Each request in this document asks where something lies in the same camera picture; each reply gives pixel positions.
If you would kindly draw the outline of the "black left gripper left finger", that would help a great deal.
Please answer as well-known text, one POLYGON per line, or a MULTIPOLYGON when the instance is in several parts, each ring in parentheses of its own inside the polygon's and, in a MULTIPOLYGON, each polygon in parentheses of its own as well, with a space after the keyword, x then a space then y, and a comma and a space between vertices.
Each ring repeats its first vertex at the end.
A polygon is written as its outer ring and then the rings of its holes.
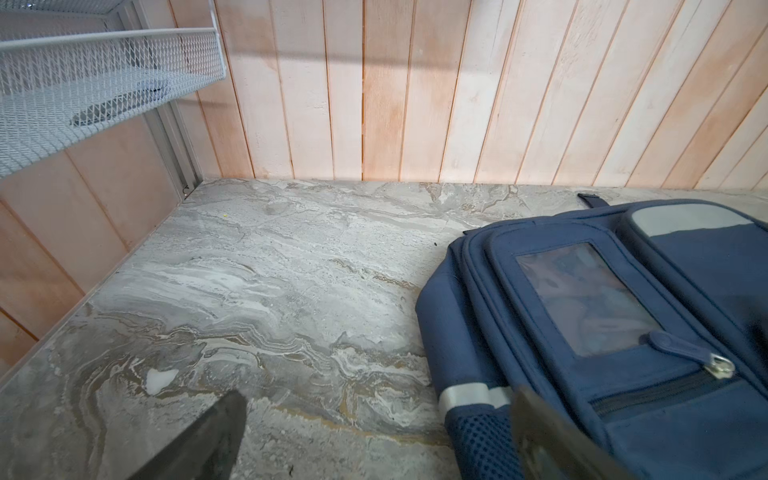
POLYGON ((130 479, 229 479, 246 419, 246 398, 227 392, 130 479))

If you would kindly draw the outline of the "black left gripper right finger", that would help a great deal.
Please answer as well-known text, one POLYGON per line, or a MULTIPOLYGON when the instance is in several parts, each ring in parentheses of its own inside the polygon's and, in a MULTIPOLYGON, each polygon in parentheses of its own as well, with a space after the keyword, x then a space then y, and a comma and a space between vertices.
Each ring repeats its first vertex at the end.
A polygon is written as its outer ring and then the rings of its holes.
POLYGON ((511 422, 526 479, 635 477, 526 386, 513 392, 511 422))

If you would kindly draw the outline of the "navy blue student backpack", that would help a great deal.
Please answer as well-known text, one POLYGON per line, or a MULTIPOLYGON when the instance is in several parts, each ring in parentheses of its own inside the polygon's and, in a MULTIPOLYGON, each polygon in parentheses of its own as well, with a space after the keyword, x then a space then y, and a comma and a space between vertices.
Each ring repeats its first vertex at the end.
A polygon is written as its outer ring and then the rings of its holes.
POLYGON ((701 200, 469 230, 416 303, 466 479, 526 479, 526 386, 635 477, 767 475, 767 225, 701 200))

